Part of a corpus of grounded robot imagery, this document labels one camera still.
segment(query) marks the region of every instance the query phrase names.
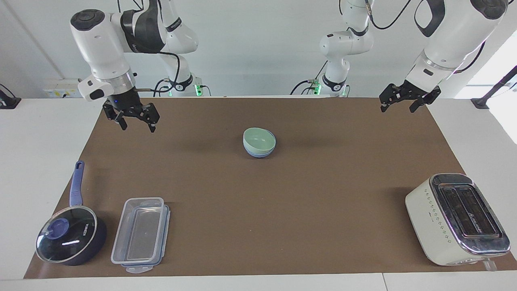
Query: toaster slot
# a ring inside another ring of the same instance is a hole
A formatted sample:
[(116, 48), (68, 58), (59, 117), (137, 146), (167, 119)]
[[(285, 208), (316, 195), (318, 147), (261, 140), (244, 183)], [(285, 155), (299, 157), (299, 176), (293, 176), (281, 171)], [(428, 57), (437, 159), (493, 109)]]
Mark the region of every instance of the toaster slot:
[(486, 205), (471, 187), (444, 186), (440, 187), (440, 192), (464, 237), (499, 236), (500, 232)]

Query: saucepan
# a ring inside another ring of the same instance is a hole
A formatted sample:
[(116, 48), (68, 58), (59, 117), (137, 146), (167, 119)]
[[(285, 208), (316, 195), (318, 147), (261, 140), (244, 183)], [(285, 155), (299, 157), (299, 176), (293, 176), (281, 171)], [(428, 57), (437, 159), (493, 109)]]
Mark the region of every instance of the saucepan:
[(83, 206), (84, 162), (78, 161), (70, 187), (70, 207), (54, 214), (36, 240), (36, 254), (48, 263), (77, 266), (92, 259), (106, 241), (106, 224)]

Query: bowl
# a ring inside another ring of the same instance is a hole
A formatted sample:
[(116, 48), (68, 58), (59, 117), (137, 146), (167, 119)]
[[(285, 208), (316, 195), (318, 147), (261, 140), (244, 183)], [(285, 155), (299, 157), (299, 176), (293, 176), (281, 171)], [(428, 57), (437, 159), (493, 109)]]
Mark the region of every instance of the bowl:
[(277, 140), (269, 130), (252, 127), (244, 131), (242, 143), (250, 155), (264, 157), (275, 149)]

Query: clear plastic container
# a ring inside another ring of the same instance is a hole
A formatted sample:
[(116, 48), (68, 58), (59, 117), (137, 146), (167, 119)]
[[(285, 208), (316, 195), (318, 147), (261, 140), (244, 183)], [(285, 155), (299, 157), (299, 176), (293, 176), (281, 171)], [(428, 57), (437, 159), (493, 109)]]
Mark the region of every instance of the clear plastic container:
[(149, 271), (161, 262), (170, 210), (159, 197), (131, 198), (124, 204), (111, 262), (130, 273)]

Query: white wall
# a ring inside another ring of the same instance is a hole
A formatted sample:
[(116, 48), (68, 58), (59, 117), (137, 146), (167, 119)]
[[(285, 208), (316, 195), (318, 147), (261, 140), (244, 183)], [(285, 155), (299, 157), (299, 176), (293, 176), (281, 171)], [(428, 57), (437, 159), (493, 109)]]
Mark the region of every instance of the white wall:
[[(376, 22), (391, 22), (405, 2), (376, 1)], [(12, 7), (49, 57), (47, 61), (34, 44), (17, 40), (13, 34), (20, 28), (9, 17), (5, 18), (8, 25), (2, 19), (1, 37), (9, 41), (0, 45), (0, 77), (8, 79), (6, 83), (15, 83), (12, 86), (17, 92), (34, 97), (39, 96), (42, 79), (58, 76), (50, 63), (65, 78), (85, 78), (90, 74), (71, 36), (70, 17), (87, 8), (117, 10), (116, 0), (0, 0), (3, 3)], [(121, 3), (124, 10), (135, 7), (131, 0)], [(402, 83), (426, 43), (413, 23), (417, 5), (418, 1), (413, 1), (391, 29), (371, 28), (375, 37), (373, 50), (349, 58), (351, 96), (377, 96), (389, 83)], [(183, 21), (200, 38), (198, 51), (186, 58), (192, 71), (215, 95), (288, 94), (299, 81), (313, 78), (325, 61), (318, 49), (320, 38), (346, 29), (335, 0), (176, 0), (176, 6)], [(517, 4), (512, 4), (478, 63), (442, 85), (443, 97), (453, 97), (469, 81), (517, 29), (516, 19)], [(127, 54), (127, 59), (133, 71), (139, 73), (137, 83), (141, 88), (154, 87), (157, 80), (166, 77), (156, 56)], [(31, 77), (36, 83), (27, 85)], [(11, 81), (20, 78), (23, 81)]]

